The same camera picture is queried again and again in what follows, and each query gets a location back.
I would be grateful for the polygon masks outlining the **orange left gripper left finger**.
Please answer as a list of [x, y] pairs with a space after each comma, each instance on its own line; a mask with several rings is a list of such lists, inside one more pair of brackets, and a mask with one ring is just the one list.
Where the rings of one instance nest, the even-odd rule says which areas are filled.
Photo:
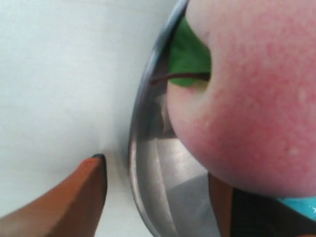
[[107, 195], [103, 154], [83, 160], [61, 183], [0, 219], [2, 237], [93, 237]]

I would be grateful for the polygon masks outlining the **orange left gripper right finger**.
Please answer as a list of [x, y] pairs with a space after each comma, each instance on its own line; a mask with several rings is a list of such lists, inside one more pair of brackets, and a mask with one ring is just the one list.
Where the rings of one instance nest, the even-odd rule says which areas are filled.
[[208, 191], [220, 235], [230, 237], [234, 188], [208, 173]]

